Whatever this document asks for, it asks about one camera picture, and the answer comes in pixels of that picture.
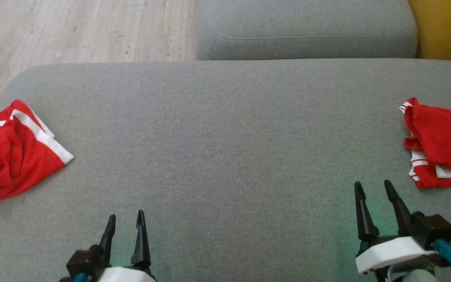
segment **crumpled red cloth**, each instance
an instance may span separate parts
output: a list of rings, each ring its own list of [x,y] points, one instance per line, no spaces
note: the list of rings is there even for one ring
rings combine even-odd
[[[412,152],[417,187],[451,187],[451,109],[421,105],[417,98],[399,108],[411,132],[403,143]]]
[[[74,157],[20,100],[0,112],[0,200],[27,191]]]

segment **red cloth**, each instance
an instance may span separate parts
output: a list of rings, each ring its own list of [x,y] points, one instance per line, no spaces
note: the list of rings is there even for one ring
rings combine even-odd
[[[417,187],[451,187],[451,110],[421,105],[416,98],[400,109],[412,134],[404,145],[412,150],[410,176]]]
[[[0,112],[0,200],[27,191],[73,159],[53,137],[20,100]]]

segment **gray ottoman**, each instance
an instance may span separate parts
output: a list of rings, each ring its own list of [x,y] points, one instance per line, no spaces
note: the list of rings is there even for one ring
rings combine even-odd
[[[200,0],[199,60],[413,58],[407,0]]]
[[[451,62],[411,59],[70,64],[33,68],[0,109],[27,102],[76,157],[0,202],[0,281],[58,281],[118,216],[129,264],[138,209],[161,282],[370,282],[358,275],[354,182],[381,234],[383,180],[411,211],[451,222],[451,188],[408,176],[398,107],[451,108]],[[451,269],[438,271],[451,281]]]

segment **red garment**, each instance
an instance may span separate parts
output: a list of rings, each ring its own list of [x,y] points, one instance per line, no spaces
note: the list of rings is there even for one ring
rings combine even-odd
[[[451,187],[451,110],[420,105],[410,98],[401,107],[412,136],[404,145],[412,150],[410,176],[417,187]]]
[[[0,112],[0,200],[27,191],[73,159],[53,137],[20,100]]]

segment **gray sofa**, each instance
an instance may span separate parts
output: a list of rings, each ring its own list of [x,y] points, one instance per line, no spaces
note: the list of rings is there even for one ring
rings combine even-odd
[[[411,211],[451,222],[451,188],[408,176],[398,107],[451,108],[451,62],[313,59],[66,64],[18,75],[0,110],[27,102],[75,159],[0,201],[0,281],[58,281],[118,216],[129,264],[146,212],[159,281],[370,282],[358,275],[353,184],[395,234],[390,179]],[[451,281],[451,269],[437,271]]]
[[[199,60],[413,58],[408,0],[200,0]]]

